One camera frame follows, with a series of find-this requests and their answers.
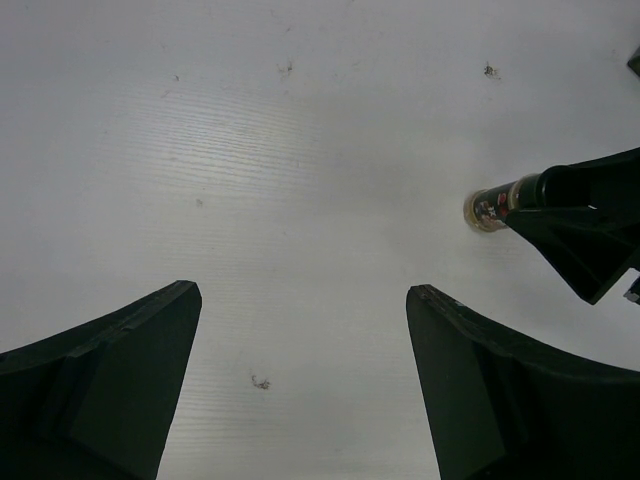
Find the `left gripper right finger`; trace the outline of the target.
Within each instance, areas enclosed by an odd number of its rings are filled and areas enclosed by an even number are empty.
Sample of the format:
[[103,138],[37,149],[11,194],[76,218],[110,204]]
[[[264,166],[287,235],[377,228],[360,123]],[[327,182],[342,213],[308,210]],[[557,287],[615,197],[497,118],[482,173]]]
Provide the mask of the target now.
[[639,375],[486,318],[430,285],[406,313],[444,479],[635,479]]

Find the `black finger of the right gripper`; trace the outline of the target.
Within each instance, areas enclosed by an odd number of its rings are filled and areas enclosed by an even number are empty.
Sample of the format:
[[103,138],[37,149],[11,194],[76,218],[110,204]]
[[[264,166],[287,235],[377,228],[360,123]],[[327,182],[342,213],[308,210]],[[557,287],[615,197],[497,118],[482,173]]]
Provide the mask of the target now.
[[639,150],[556,165],[524,181],[506,225],[585,302],[639,268]]

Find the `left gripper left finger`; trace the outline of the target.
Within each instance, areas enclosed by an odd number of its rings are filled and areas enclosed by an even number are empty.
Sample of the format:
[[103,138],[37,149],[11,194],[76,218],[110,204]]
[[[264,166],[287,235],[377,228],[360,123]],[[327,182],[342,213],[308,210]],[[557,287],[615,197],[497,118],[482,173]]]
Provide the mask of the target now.
[[2,353],[2,478],[156,478],[201,308],[176,281]]

